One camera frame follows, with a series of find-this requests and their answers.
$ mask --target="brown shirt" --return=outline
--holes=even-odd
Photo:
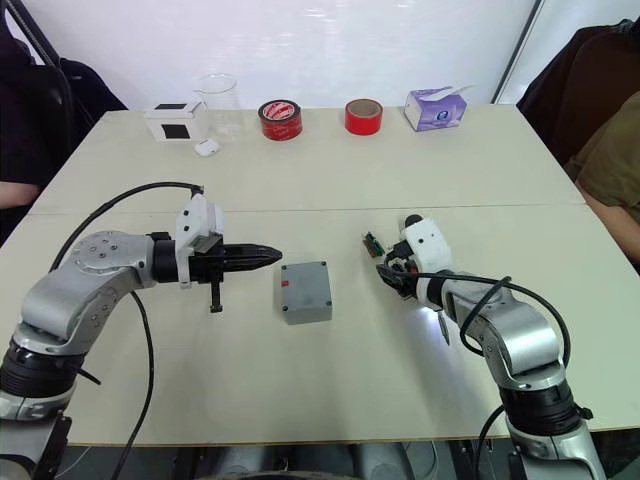
[[[565,170],[596,200],[623,207],[640,223],[640,92],[593,134]]]

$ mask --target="robotic arm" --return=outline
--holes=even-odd
[[[0,469],[13,478],[53,478],[71,420],[63,412],[85,356],[122,297],[156,283],[209,283],[211,312],[222,311],[224,272],[254,270],[282,258],[273,248],[224,245],[222,213],[201,194],[167,233],[105,231],[77,243],[68,260],[26,295],[22,321],[0,367]]]
[[[406,273],[453,274],[451,250],[432,220],[412,215],[401,241],[378,265],[383,281],[403,297],[415,297],[462,327],[491,285]],[[573,401],[555,332],[545,317],[499,288],[466,330],[498,385],[516,453],[509,458],[513,479],[604,479],[584,420]]]

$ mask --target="white table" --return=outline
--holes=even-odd
[[[88,212],[151,181],[204,184],[225,211],[583,203],[512,105],[471,105],[459,127],[414,132],[398,107],[369,137],[347,132],[339,109],[304,109],[302,134],[266,139],[246,111],[238,140],[208,158],[192,143],[156,143],[139,112],[107,113],[32,213]],[[175,212],[183,193],[131,198],[120,212]]]
[[[206,286],[180,291],[159,285],[141,292],[156,346],[157,383],[137,444],[477,436],[499,404],[484,362],[462,348],[455,329],[447,347],[437,321],[377,278],[361,244],[368,230],[386,245],[394,243],[398,222],[415,212],[227,213],[229,243],[271,245],[282,250],[285,263],[328,262],[333,320],[284,323],[276,294],[280,264],[228,274],[221,315],[208,313]],[[417,212],[436,220],[458,268],[510,274],[564,315],[573,341],[568,380],[577,402],[595,412],[592,429],[640,423],[634,361],[640,280],[588,207]],[[83,217],[30,215],[2,248],[0,338],[10,337],[22,297]],[[174,221],[173,214],[114,213],[87,234],[172,230]],[[144,399],[146,364],[139,314],[125,299],[85,363],[103,385],[80,379],[67,411],[74,420],[72,443],[126,441]],[[507,433],[502,420],[492,433]]]

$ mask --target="tape roll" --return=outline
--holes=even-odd
[[[375,100],[359,98],[345,107],[344,126],[356,135],[372,135],[380,130],[382,105]]]
[[[289,140],[302,131],[300,107],[291,100],[271,100],[258,109],[262,133],[271,140]]]

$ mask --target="black cable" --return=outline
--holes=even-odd
[[[127,457],[129,456],[129,452],[131,451],[131,446],[133,445],[136,436],[138,435],[138,431],[142,426],[142,422],[144,422],[144,418],[147,416],[147,410],[149,409],[149,403],[151,402],[151,396],[153,395],[153,379],[155,374],[154,368],[154,359],[153,359],[153,342],[151,341],[151,329],[149,328],[149,320],[147,318],[147,311],[144,309],[144,305],[142,304],[142,300],[136,292],[131,292],[131,296],[133,300],[138,305],[140,309],[140,315],[142,316],[142,325],[144,326],[144,335],[147,339],[147,351],[149,353],[149,383],[147,386],[147,396],[144,399],[144,405],[142,406],[142,411],[140,412],[140,416],[138,417],[138,421],[136,422],[136,426],[133,427],[133,431],[131,435],[129,435],[129,440],[127,441],[127,445],[122,450],[120,454],[120,459],[118,460],[118,464],[116,468],[113,470],[113,474],[111,475],[111,480],[116,480],[122,471],[122,467],[124,467],[125,462],[127,461]]]
[[[496,282],[489,290],[487,290],[487,293],[484,294],[484,296],[480,299],[480,301],[475,304],[471,312],[469,312],[469,315],[467,315],[467,318],[465,318],[464,322],[462,322],[462,326],[460,327],[460,340],[462,341],[462,344],[465,347],[467,347],[476,355],[480,355],[481,357],[484,356],[482,353],[482,350],[474,347],[467,340],[467,330],[469,330],[469,326],[471,325],[471,322],[478,316],[478,313],[480,313],[480,310],[484,308],[484,306],[489,302],[491,297],[493,297],[493,295],[495,295],[495,293],[498,290],[506,286],[510,281],[511,281],[511,277],[507,276],[507,277],[504,277],[502,280]]]
[[[480,480],[480,454],[482,453],[482,446],[484,445],[484,441],[487,438],[487,433],[489,433],[489,429],[493,422],[500,416],[500,414],[504,412],[504,405],[500,405],[496,408],[489,418],[487,418],[486,422],[482,426],[482,430],[480,430],[480,437],[478,438],[478,448],[473,452],[473,478],[474,480]]]
[[[498,283],[500,280],[496,280],[495,278],[487,278],[487,277],[477,277],[475,275],[457,275],[453,273],[413,273],[413,272],[397,272],[395,270],[391,270],[393,275],[398,277],[408,277],[408,278],[439,278],[443,280],[460,280],[464,282],[476,282],[476,283],[485,283],[489,285],[494,285]],[[553,316],[555,321],[560,328],[560,333],[562,334],[562,344],[563,344],[563,353],[562,353],[562,362],[564,363],[565,368],[569,366],[569,360],[571,358],[571,338],[569,336],[569,329],[567,328],[567,324],[564,322],[562,315],[560,312],[555,309],[549,301],[545,300],[541,295],[536,292],[529,290],[528,288],[521,287],[520,285],[516,285],[515,283],[507,283],[503,285],[504,288],[508,288],[509,290],[514,290],[516,292],[523,293],[528,297],[533,298],[540,305],[546,308],[549,313]]]
[[[60,266],[60,263],[62,262],[62,259],[64,258],[64,256],[67,253],[67,251],[73,245],[73,242],[75,242],[78,239],[78,237],[80,236],[80,234],[84,231],[84,229],[87,228],[89,226],[89,224],[91,224],[91,222],[93,222],[100,215],[102,215],[103,213],[105,213],[108,210],[110,210],[111,208],[113,208],[114,205],[116,205],[117,203],[121,202],[125,198],[129,198],[130,196],[135,195],[136,193],[140,193],[140,192],[143,192],[145,190],[151,190],[151,189],[154,189],[154,188],[165,188],[165,187],[186,188],[186,189],[191,190],[191,194],[192,195],[195,195],[196,193],[203,193],[204,192],[204,190],[203,190],[203,188],[201,186],[194,185],[192,183],[155,182],[155,183],[147,183],[145,185],[140,185],[139,187],[135,187],[135,188],[132,188],[131,190],[127,190],[124,193],[121,193],[117,197],[112,198],[108,202],[102,204],[97,210],[95,210],[93,213],[91,213],[80,225],[78,225],[78,227],[73,231],[73,233],[69,236],[69,238],[67,238],[67,241],[64,242],[64,245],[62,245],[62,248],[60,249],[60,251],[56,255],[56,258],[54,259],[53,264],[51,265],[51,268],[49,269],[49,271],[52,272],[53,270],[55,270],[56,268],[58,268]]]

